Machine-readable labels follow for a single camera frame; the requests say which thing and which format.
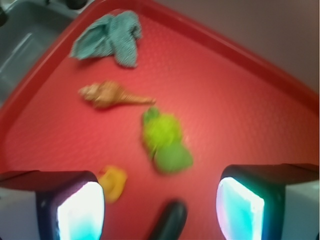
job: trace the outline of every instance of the conch shell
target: conch shell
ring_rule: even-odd
[[[95,108],[108,108],[117,104],[154,104],[156,100],[150,97],[138,96],[115,81],[94,83],[79,90],[79,94],[93,103]]]

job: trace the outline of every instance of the green cloth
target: green cloth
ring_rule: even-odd
[[[193,165],[192,155],[182,143],[182,128],[173,115],[151,107],[142,117],[143,142],[159,172],[177,173]]]
[[[91,24],[74,42],[70,56],[79,60],[114,55],[118,64],[137,66],[136,40],[142,37],[139,17],[133,11],[107,14]]]

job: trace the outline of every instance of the tray rim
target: tray rim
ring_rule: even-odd
[[[4,140],[14,121],[60,64],[57,59],[62,60],[69,54],[59,49],[66,46],[71,49],[74,41],[71,35],[75,33],[80,35],[87,27],[86,24],[80,27],[88,21],[87,16],[105,2],[108,4],[108,8],[103,9],[106,13],[125,8],[151,18],[228,58],[319,116],[318,94],[284,70],[212,29],[152,0],[95,0],[55,40],[0,108],[0,126],[5,126],[0,127],[1,140]]]

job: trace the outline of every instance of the white wall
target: white wall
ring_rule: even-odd
[[[244,46],[319,93],[319,0],[155,0]]]

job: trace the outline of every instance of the teal towel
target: teal towel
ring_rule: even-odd
[[[137,66],[136,40],[142,37],[138,15],[125,11],[107,14],[91,24],[74,42],[71,57],[79,60],[114,55],[118,64]]]

